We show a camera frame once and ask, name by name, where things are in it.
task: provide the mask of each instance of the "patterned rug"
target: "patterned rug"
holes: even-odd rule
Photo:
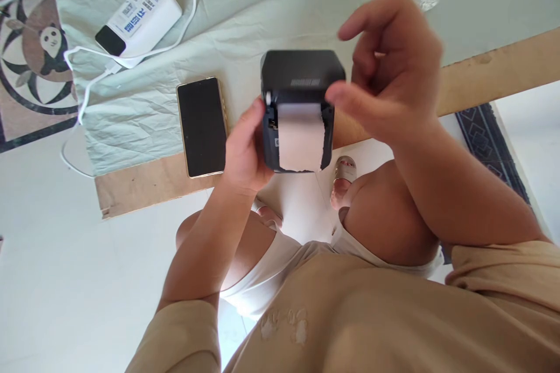
[[[0,153],[70,128],[78,109],[55,0],[0,15]]]
[[[530,205],[490,104],[457,112],[455,116],[471,154]]]

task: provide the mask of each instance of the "foot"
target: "foot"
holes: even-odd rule
[[[335,168],[335,180],[331,191],[331,206],[336,211],[345,207],[344,197],[352,182],[356,180],[356,163],[349,156],[341,156]]]
[[[274,212],[269,206],[264,202],[260,201],[258,198],[255,199],[253,205],[253,211],[255,211],[259,216],[261,216],[261,221],[265,226],[270,227],[271,223],[274,221],[278,228],[282,228],[282,217]]]
[[[332,186],[331,191],[331,207],[334,208],[336,211],[339,211],[342,207],[344,207],[343,200],[348,188],[350,188],[352,183],[345,179],[337,179],[334,180],[334,184]]]

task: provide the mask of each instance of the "smartphone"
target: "smartphone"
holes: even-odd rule
[[[228,135],[218,79],[177,86],[177,104],[188,177],[222,173]]]

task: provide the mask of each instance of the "wrinkled fabric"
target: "wrinkled fabric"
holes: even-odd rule
[[[57,0],[69,48],[99,48],[96,32],[124,0]],[[177,0],[185,12],[191,0]],[[270,49],[335,50],[346,71],[355,40],[336,32],[369,0],[199,0],[181,45],[122,71],[92,89],[84,118],[94,173],[145,163],[183,149],[175,88],[217,76],[232,125],[260,93],[260,58]],[[450,64],[560,26],[557,0],[442,0],[428,14]],[[171,44],[183,16],[160,43]],[[107,59],[89,52],[72,58],[78,96]]]

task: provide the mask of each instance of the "black printer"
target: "black printer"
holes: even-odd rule
[[[334,107],[325,101],[327,88],[346,73],[334,51],[273,50],[261,59],[261,92],[265,104],[262,140],[266,165],[278,173],[290,173],[279,164],[278,111],[281,103],[320,103],[325,140],[321,170],[333,153]]]

